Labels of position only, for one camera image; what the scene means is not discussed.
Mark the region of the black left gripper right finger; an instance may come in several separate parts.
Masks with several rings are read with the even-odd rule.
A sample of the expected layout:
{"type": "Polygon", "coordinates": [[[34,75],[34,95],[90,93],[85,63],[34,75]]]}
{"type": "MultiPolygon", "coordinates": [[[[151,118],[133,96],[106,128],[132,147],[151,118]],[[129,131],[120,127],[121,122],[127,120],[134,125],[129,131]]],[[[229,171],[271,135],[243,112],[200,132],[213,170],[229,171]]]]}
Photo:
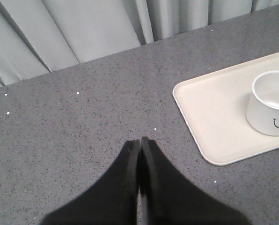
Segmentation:
{"type": "Polygon", "coordinates": [[[187,180],[156,141],[143,137],[139,186],[150,225],[248,225],[240,211],[211,197],[187,180]]]}

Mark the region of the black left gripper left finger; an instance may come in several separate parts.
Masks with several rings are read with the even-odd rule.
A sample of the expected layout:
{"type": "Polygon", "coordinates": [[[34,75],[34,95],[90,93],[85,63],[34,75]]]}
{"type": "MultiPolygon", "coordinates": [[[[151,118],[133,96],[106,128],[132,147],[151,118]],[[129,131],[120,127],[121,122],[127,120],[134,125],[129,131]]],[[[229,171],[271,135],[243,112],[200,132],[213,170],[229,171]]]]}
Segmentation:
{"type": "Polygon", "coordinates": [[[140,141],[126,141],[108,170],[87,191],[48,214],[43,225],[135,225],[140,141]]]}

